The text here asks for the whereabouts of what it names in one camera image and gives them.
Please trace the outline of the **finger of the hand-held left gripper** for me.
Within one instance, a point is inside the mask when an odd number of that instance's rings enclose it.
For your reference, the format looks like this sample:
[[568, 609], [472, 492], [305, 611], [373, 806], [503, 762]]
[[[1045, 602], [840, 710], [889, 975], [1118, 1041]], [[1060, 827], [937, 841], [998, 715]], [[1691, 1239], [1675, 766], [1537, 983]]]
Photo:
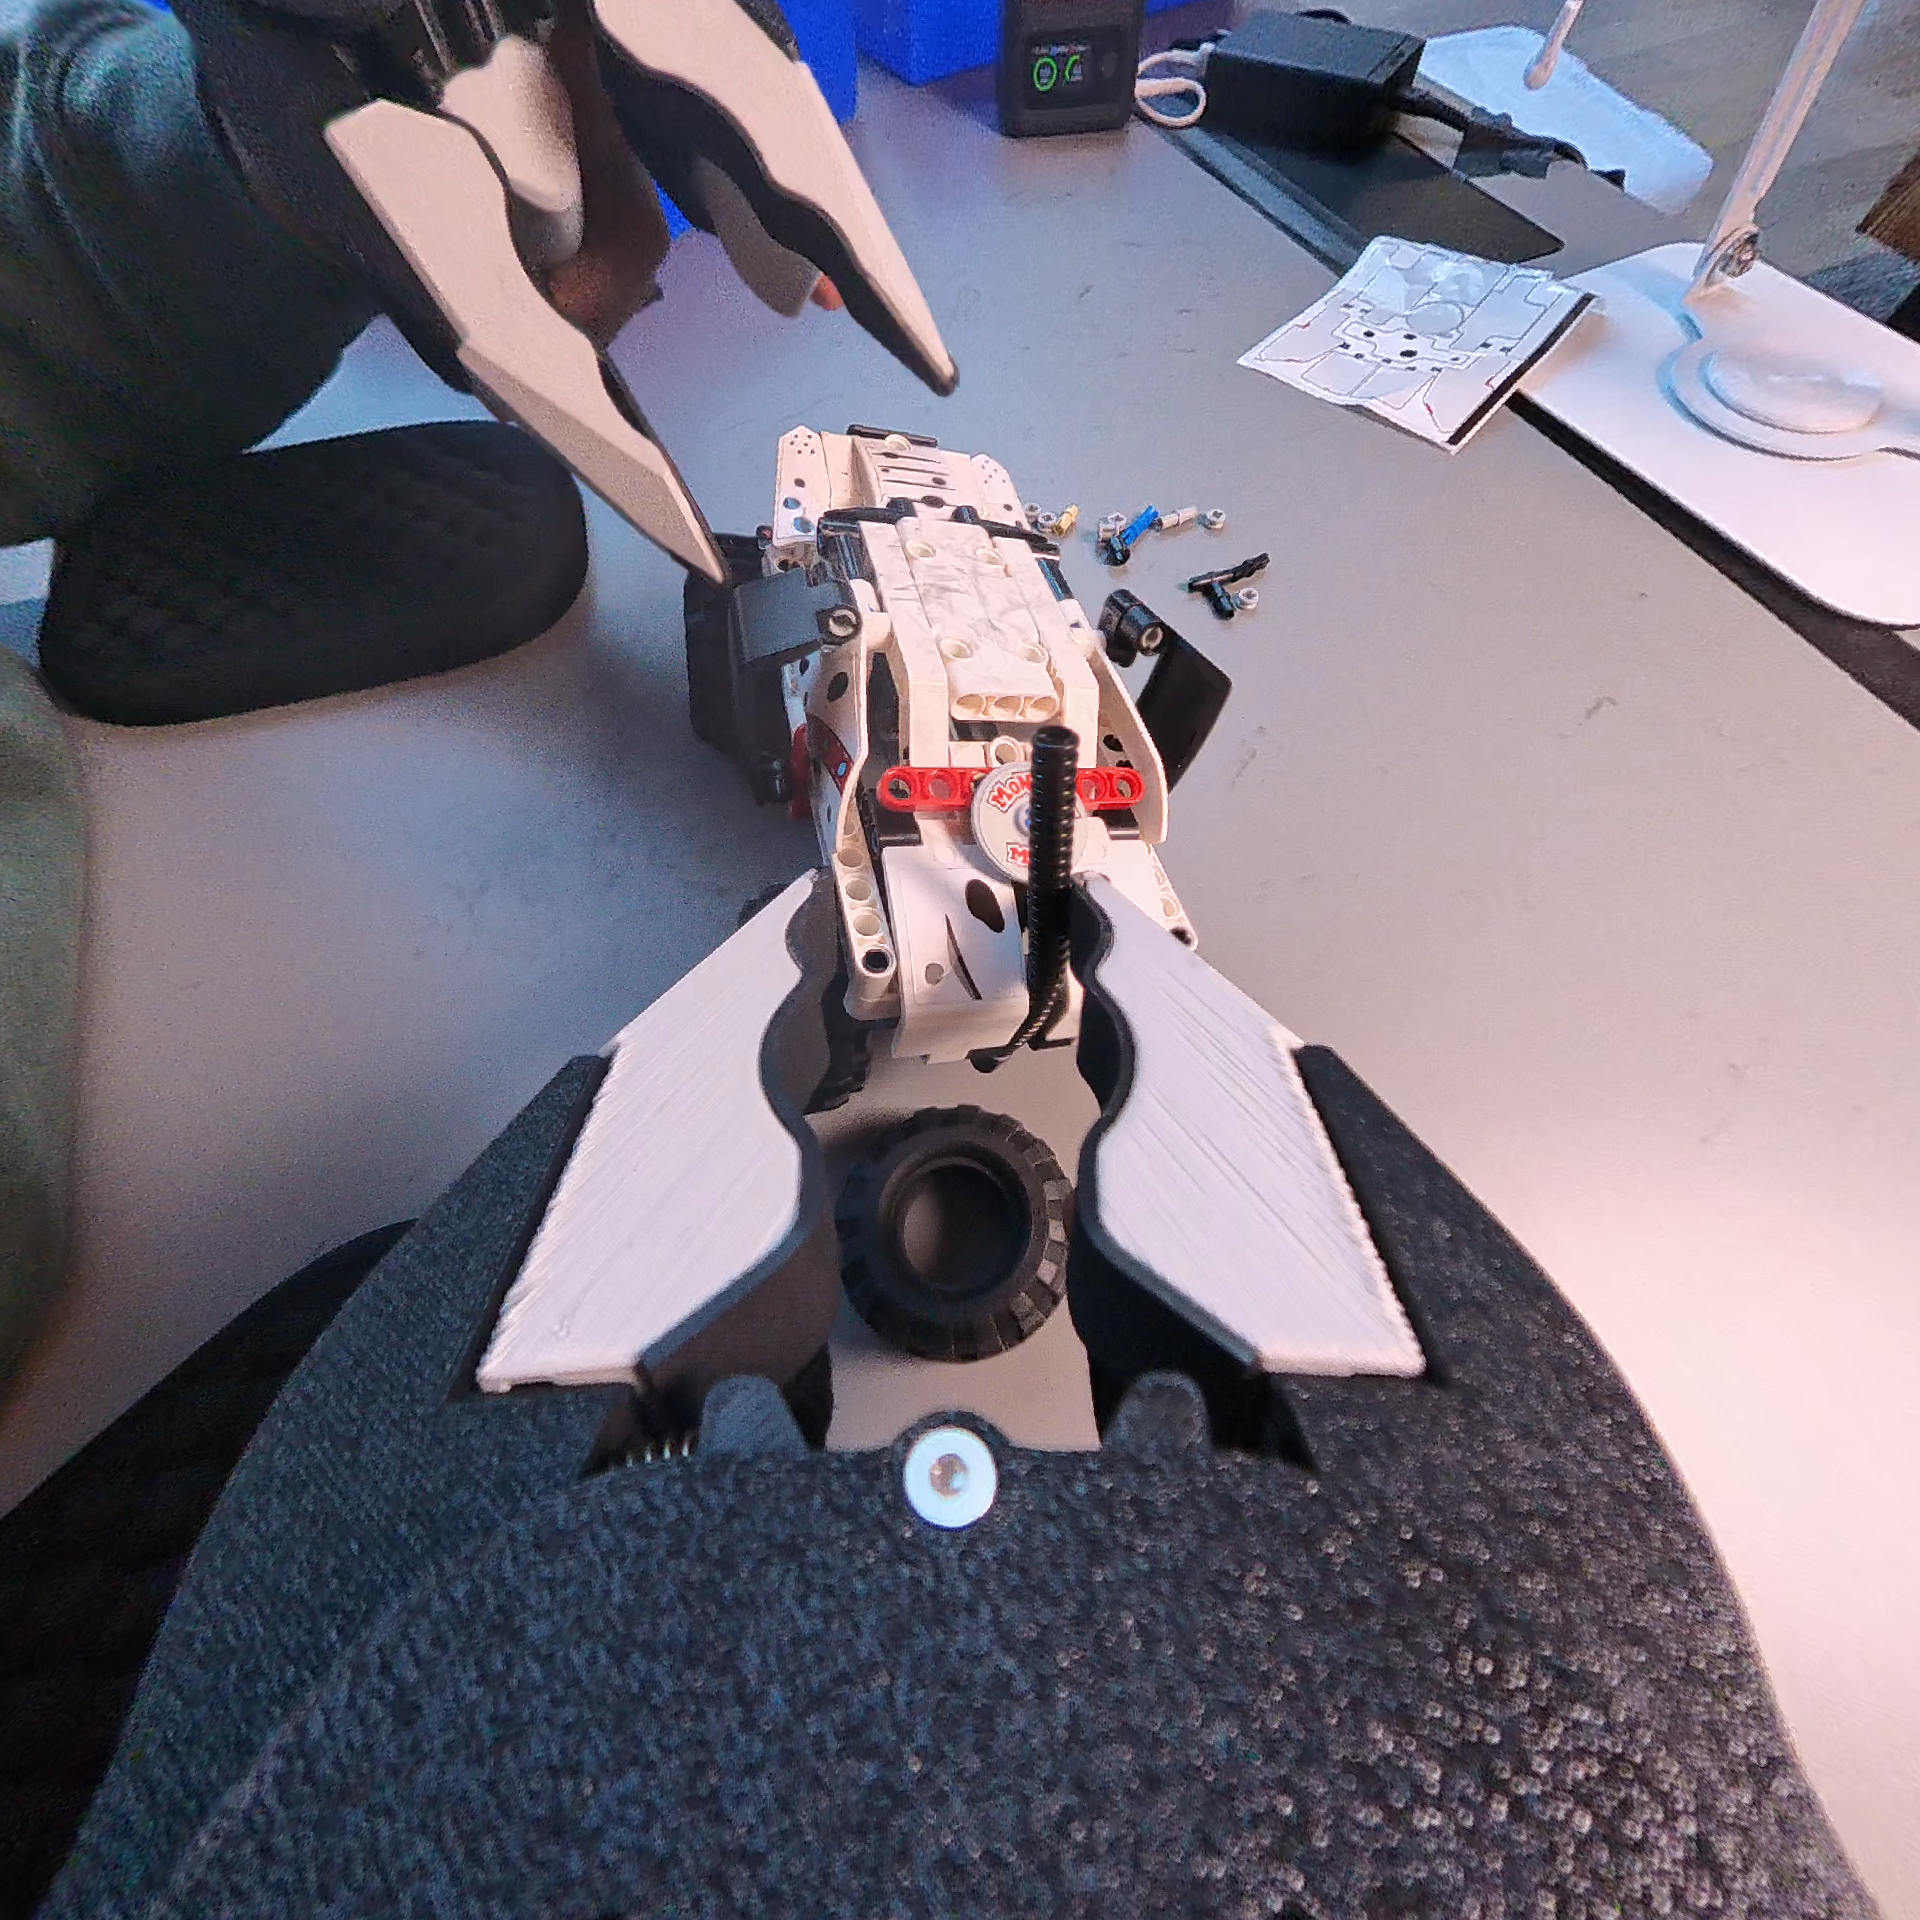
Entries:
[[471, 385], [635, 531], [705, 579], [729, 575], [679, 468], [647, 434], [603, 355], [524, 269], [508, 189], [467, 129], [374, 101], [326, 147], [455, 334]]
[[615, 115], [647, 174], [795, 317], [816, 279], [934, 393], [955, 366], [774, 5], [595, 2]]

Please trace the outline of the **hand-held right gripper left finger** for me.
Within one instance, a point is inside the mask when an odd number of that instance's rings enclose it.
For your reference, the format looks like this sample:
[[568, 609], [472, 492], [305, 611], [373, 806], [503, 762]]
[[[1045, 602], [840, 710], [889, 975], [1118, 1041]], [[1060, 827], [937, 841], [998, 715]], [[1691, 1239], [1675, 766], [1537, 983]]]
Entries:
[[700, 1399], [824, 1346], [838, 1269], [806, 1105], [836, 961], [831, 885], [793, 881], [613, 1038], [477, 1387]]

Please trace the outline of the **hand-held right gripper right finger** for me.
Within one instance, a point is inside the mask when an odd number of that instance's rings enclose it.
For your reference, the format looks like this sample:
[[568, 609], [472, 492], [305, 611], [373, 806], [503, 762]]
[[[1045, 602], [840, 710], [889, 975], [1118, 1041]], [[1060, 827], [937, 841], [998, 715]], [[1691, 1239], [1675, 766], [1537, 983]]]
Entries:
[[1296, 1054], [1128, 901], [1072, 906], [1085, 1004], [1070, 1310], [1115, 1377], [1420, 1377], [1423, 1351]]

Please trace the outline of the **black toy tire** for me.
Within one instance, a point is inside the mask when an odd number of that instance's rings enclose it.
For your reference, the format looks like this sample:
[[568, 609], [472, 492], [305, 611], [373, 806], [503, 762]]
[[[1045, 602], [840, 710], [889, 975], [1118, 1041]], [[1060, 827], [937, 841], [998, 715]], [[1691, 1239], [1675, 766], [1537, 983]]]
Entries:
[[901, 1353], [984, 1359], [1064, 1295], [1072, 1182], [1043, 1140], [975, 1107], [917, 1111], [838, 1190], [844, 1285]]

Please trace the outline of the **white toy brick truck model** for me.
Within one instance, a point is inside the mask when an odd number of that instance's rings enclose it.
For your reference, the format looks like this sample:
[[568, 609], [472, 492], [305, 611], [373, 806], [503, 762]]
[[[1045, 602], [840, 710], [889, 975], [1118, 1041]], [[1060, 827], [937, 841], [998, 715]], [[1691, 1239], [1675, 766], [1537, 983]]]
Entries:
[[983, 452], [799, 426], [774, 477], [769, 522], [715, 540], [726, 580], [685, 580], [688, 719], [819, 835], [844, 963], [814, 1105], [833, 1109], [879, 1042], [950, 1066], [1022, 1033], [1045, 726], [1077, 742], [1072, 873], [1196, 943], [1168, 794], [1231, 682], [1128, 593], [1089, 617], [1053, 522]]

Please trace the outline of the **person's left hand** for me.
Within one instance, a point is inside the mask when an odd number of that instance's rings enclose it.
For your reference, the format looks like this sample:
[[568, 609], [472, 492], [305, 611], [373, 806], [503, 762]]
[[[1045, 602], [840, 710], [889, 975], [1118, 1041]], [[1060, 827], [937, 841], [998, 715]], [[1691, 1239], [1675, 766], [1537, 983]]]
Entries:
[[615, 155], [611, 174], [583, 167], [583, 242], [543, 271], [543, 297], [591, 345], [613, 339], [654, 299], [669, 246], [657, 196]]

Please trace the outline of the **blue plastic bin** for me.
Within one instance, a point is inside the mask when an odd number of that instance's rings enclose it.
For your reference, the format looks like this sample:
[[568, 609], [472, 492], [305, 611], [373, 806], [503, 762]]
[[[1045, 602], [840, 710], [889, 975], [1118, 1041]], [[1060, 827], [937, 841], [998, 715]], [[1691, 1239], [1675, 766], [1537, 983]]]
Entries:
[[991, 67], [1000, 43], [995, 0], [857, 0], [855, 47], [908, 85]]

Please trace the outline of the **small black device green display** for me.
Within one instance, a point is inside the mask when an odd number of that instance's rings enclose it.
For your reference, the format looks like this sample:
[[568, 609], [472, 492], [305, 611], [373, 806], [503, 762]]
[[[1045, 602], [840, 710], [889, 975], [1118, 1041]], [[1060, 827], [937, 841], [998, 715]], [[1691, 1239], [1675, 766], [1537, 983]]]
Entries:
[[1145, 2], [1003, 2], [997, 115], [1005, 137], [1124, 129], [1136, 106]]

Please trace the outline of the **cluster of small toy pins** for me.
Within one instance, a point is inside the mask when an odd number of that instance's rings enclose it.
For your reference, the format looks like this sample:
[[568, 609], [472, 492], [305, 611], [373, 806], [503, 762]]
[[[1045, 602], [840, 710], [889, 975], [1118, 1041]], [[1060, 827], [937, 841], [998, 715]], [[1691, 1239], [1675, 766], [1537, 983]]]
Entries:
[[[1075, 529], [1080, 522], [1078, 505], [1070, 505], [1064, 510], [1052, 513], [1045, 510], [1039, 503], [1028, 503], [1023, 507], [1025, 523], [1039, 532], [1045, 540], [1055, 545], [1067, 545]], [[1100, 564], [1118, 569], [1124, 567], [1136, 546], [1142, 540], [1161, 534], [1180, 534], [1192, 526], [1217, 532], [1228, 523], [1228, 514], [1223, 510], [1201, 510], [1201, 507], [1180, 507], [1180, 510], [1156, 510], [1152, 505], [1140, 507], [1136, 514], [1109, 514], [1092, 523], [1092, 545], [1094, 558]]]

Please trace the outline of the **black power adapter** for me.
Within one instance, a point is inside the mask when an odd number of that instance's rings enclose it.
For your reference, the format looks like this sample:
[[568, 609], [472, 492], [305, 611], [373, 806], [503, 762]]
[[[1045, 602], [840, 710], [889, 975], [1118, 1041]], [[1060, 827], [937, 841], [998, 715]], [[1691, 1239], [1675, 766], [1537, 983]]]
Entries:
[[1390, 130], [1423, 47], [1422, 36], [1327, 15], [1248, 13], [1206, 50], [1201, 129], [1357, 153]]

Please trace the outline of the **white sticker sheet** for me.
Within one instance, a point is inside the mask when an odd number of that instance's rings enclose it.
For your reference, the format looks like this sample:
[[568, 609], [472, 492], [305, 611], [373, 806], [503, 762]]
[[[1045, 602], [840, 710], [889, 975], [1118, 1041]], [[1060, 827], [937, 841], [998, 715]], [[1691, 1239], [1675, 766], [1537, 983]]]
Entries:
[[1590, 301], [1540, 269], [1380, 236], [1238, 364], [1461, 447]]

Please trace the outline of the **white booklet stand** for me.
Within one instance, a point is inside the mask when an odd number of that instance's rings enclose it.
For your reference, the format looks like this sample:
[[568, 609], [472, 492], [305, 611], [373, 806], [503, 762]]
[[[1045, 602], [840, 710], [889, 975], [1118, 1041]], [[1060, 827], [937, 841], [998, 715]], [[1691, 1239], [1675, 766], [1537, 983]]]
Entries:
[[1918, 622], [1918, 347], [1760, 263], [1760, 201], [1863, 11], [1815, 5], [1710, 236], [1588, 269], [1518, 395], [1820, 605]]

